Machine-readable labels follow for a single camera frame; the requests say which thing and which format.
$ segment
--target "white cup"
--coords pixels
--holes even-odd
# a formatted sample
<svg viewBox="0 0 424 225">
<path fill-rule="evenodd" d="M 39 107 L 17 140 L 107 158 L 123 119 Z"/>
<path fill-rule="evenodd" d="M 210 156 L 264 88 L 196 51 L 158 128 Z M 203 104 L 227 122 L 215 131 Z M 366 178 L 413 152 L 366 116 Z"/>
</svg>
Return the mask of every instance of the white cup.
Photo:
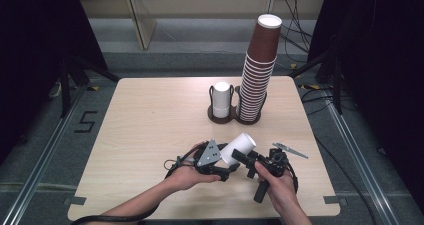
<svg viewBox="0 0 424 225">
<path fill-rule="evenodd" d="M 238 161 L 231 156 L 234 149 L 237 149 L 244 155 L 247 155 L 255 147 L 256 143 L 249 134 L 242 133 L 221 150 L 222 160 L 224 160 L 228 166 L 232 166 L 238 163 Z"/>
<path fill-rule="evenodd" d="M 226 82 L 217 82 L 212 89 L 212 114 L 225 118 L 230 114 L 231 89 Z"/>
</svg>

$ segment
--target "person's left hand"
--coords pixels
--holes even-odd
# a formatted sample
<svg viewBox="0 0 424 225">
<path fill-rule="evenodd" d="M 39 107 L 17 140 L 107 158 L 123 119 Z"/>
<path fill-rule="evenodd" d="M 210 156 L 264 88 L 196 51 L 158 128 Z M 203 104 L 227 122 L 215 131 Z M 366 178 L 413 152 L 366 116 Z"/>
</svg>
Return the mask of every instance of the person's left hand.
<svg viewBox="0 0 424 225">
<path fill-rule="evenodd" d="M 192 152 L 188 157 L 192 158 L 196 151 L 197 150 Z M 200 174 L 199 172 L 196 171 L 192 162 L 183 161 L 183 164 L 188 166 L 181 166 L 177 168 L 172 173 L 172 175 L 166 179 L 166 180 L 169 179 L 169 181 L 172 182 L 174 188 L 177 190 L 187 190 L 192 188 L 194 185 L 198 183 L 211 183 L 211 182 L 219 181 L 221 179 L 221 177 L 218 175 Z"/>
</svg>

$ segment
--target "table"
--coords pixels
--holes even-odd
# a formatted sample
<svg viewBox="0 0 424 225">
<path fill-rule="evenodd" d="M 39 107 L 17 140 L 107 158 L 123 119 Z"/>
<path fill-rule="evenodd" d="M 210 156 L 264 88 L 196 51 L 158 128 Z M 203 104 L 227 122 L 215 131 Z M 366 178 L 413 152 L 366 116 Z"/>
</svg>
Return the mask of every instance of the table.
<svg viewBox="0 0 424 225">
<path fill-rule="evenodd" d="M 119 81 L 75 194 L 86 201 L 71 205 L 69 219 L 100 214 L 155 185 L 167 172 L 164 161 L 194 144 L 211 138 L 230 142 L 242 132 L 256 141 L 261 154 L 267 155 L 273 142 L 307 154 L 309 159 L 287 154 L 299 177 L 299 202 L 308 216 L 337 215 L 339 204 L 324 202 L 324 196 L 335 193 L 293 79 L 271 77 L 261 119 L 254 125 L 216 124 L 208 118 L 209 87 L 218 81 L 238 86 L 241 77 Z M 267 195 L 261 204 L 253 201 L 258 183 L 246 175 L 241 166 L 226 182 L 175 193 L 149 219 L 278 217 Z"/>
</svg>

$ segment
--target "gray floor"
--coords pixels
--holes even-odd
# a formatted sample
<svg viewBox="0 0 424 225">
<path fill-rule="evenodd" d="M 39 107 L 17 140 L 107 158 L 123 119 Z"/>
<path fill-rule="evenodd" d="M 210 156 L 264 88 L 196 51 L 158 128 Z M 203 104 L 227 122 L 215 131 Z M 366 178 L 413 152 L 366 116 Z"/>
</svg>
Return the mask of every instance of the gray floor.
<svg viewBox="0 0 424 225">
<path fill-rule="evenodd" d="M 249 44 L 253 22 L 250 20 L 161 20 L 156 28 L 148 50 L 139 49 L 132 22 L 129 20 L 92 20 L 99 44 L 111 72 L 122 77 L 159 76 L 239 76 L 242 72 L 244 54 Z M 314 21 L 303 21 L 302 26 L 312 33 Z M 290 33 L 297 42 L 301 39 Z M 282 41 L 279 45 L 278 64 L 274 76 L 291 72 L 291 65 L 304 63 L 301 50 Z M 295 79 L 299 95 L 310 91 L 301 85 L 315 84 L 314 68 Z M 67 210 L 69 199 L 75 193 L 100 129 L 104 114 L 116 84 L 89 73 L 91 86 L 96 89 L 84 91 L 60 137 L 57 147 L 48 161 L 37 189 L 18 220 L 19 224 L 69 224 Z M 322 97 L 323 92 L 310 92 L 305 100 Z M 325 148 L 334 155 L 371 206 L 377 224 L 387 224 L 377 209 L 367 183 L 362 179 L 351 152 L 346 145 L 335 118 L 331 113 L 331 100 L 317 99 L 304 103 L 312 130 Z M 389 201 L 399 224 L 424 224 L 423 214 L 396 174 L 390 161 L 376 151 L 378 141 L 373 137 L 361 112 L 343 90 L 343 119 L 349 126 L 355 141 L 363 153 L 378 186 Z M 80 124 L 85 112 L 94 121 L 91 132 L 76 133 L 88 129 Z M 27 181 L 46 144 L 60 122 L 61 98 L 46 101 L 43 110 L 26 133 L 28 142 L 18 144 L 0 167 L 0 217 L 5 218 L 23 184 Z M 336 217 L 312 217 L 314 224 L 372 224 L 364 201 L 333 158 L 320 146 L 331 182 L 341 203 L 341 213 Z M 221 221 L 235 224 L 236 221 Z M 264 221 L 251 221 L 260 224 Z M 267 221 L 276 224 L 277 220 Z"/>
</svg>

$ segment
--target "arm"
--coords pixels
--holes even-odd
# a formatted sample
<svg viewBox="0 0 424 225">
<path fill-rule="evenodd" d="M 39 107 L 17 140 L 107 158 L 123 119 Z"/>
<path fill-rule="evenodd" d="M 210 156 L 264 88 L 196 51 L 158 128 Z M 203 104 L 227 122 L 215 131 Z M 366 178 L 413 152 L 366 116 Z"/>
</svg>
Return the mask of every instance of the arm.
<svg viewBox="0 0 424 225">
<path fill-rule="evenodd" d="M 157 185 L 137 195 L 136 197 L 106 211 L 102 215 L 107 216 L 135 216 L 143 214 L 157 206 L 169 195 L 192 188 L 198 183 L 210 183 L 219 181 L 218 175 L 203 175 L 196 171 L 193 166 L 181 166 L 171 176 L 159 182 Z M 90 224 L 113 224 L 113 223 L 90 223 Z"/>
<path fill-rule="evenodd" d="M 268 195 L 272 205 L 287 224 L 312 224 L 300 207 L 289 171 L 284 171 L 281 177 L 274 177 L 258 162 L 255 163 L 255 168 L 259 173 L 259 179 L 266 179 L 269 182 Z"/>
</svg>

